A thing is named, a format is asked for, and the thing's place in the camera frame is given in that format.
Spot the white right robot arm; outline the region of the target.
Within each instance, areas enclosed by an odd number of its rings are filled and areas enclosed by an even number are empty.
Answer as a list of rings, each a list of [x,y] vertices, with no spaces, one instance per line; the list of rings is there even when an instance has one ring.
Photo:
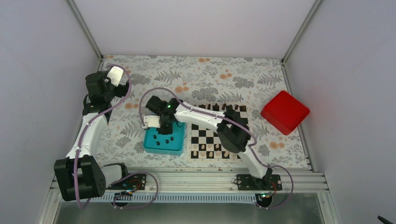
[[[175,122],[190,123],[214,131],[222,146],[229,152],[238,154],[247,165],[257,189],[264,190],[271,184],[272,169],[263,164],[252,151],[256,139],[234,109],[210,111],[177,98],[167,102],[157,96],[152,96],[145,108],[158,117],[155,127],[163,133],[169,134]]]

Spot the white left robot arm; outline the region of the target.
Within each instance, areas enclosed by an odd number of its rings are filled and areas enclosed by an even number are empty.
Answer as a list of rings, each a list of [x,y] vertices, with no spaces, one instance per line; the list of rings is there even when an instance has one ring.
[[[83,100],[82,125],[76,141],[64,159],[55,161],[54,171],[64,201],[101,197],[109,181],[95,160],[104,129],[110,121],[111,102],[126,100],[130,84],[121,84],[125,71],[112,67],[85,78],[87,95]]]

